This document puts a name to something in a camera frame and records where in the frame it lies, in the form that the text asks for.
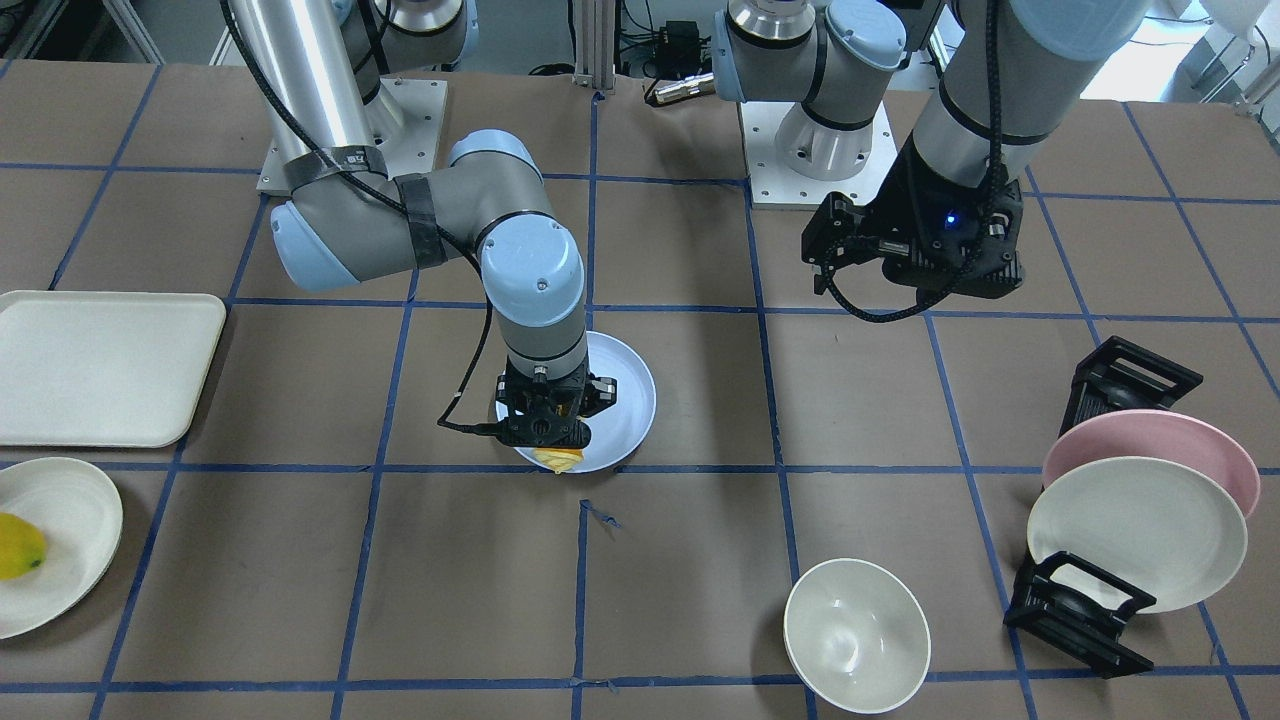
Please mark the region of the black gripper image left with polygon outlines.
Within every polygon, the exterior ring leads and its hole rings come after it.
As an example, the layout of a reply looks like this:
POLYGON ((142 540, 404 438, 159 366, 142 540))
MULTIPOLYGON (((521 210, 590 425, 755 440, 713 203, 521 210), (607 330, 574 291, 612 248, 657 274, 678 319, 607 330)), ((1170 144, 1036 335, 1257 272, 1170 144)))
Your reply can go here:
POLYGON ((508 363, 495 389, 508 411, 497 423, 497 438, 516 448, 586 448, 593 433, 585 420, 617 398, 617 379, 591 373, 586 363, 559 379, 544 372, 526 375, 508 363))

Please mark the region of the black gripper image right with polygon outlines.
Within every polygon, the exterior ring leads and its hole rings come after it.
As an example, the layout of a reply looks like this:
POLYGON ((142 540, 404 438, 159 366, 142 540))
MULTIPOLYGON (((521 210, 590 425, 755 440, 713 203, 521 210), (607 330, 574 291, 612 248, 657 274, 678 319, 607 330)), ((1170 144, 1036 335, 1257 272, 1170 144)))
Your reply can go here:
POLYGON ((975 188, 956 184, 929 168, 915 150, 902 150, 877 196, 858 206, 849 196, 828 193, 801 233, 801 259, 818 266, 813 293, 829 292, 831 273, 851 264, 882 260, 883 277, 916 288, 916 296, 947 286, 972 252, 978 260, 964 273, 955 293, 1001 299, 1018 290, 1024 266, 1018 252, 1021 190, 1007 169, 989 199, 987 173, 975 188))

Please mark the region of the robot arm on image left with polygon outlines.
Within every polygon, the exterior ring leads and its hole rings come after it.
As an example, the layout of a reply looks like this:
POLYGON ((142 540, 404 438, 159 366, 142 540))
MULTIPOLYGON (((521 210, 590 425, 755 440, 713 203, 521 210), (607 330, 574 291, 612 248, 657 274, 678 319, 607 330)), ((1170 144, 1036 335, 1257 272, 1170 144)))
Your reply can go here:
POLYGON ((463 259, 507 347, 495 397, 508 414, 439 424, 516 448, 588 447, 588 419, 616 404, 617 383, 591 373, 584 260, 524 143, 480 129, 444 168, 393 176, 332 3, 220 9, 274 115, 289 197, 271 232, 289 278, 321 292, 463 259))

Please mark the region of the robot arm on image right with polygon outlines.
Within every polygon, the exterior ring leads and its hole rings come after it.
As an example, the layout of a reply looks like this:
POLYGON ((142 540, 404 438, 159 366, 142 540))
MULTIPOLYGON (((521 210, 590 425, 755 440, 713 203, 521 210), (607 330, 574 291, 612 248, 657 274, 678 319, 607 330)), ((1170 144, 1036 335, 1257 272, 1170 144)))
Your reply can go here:
MULTIPOLYGON (((1001 299, 1025 278, 1020 174, 1139 28, 1146 1, 957 1, 964 36, 873 199, 832 191, 800 258, 813 291, 855 316, 836 273, 878 261, 913 287, 910 313, 951 295, 1001 299)), ((719 97, 788 102, 777 149, 795 170, 840 179, 865 150, 908 29, 878 1, 730 1, 710 59, 719 97)))

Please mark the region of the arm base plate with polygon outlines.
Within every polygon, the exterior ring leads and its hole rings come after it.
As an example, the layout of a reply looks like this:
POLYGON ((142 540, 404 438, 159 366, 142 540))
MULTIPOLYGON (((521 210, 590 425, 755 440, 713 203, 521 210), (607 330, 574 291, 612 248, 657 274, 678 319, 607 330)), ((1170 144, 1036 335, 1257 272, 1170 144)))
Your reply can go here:
POLYGON ((832 192, 858 206, 879 191, 897 146, 884 105, 859 129, 817 122, 799 102, 739 106, 753 201, 759 208, 817 208, 832 192))
MULTIPOLYGON (((448 83, 443 79, 384 78, 376 97, 364 108, 376 147, 392 177, 428 173, 436 164, 448 83)), ((305 151, 278 118, 271 119, 273 141, 264 159, 257 191, 289 197, 291 184, 283 167, 305 151)))

